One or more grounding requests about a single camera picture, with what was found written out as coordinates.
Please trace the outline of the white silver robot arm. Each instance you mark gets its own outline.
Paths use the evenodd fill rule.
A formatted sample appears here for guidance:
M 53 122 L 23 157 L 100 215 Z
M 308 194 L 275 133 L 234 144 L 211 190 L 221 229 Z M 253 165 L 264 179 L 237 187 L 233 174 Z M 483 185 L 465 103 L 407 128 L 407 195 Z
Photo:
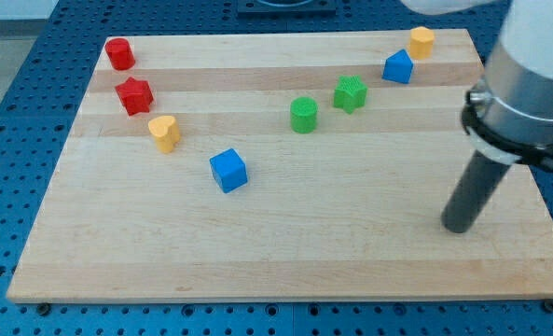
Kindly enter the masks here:
M 511 2 L 462 124 L 484 157 L 553 171 L 553 0 Z

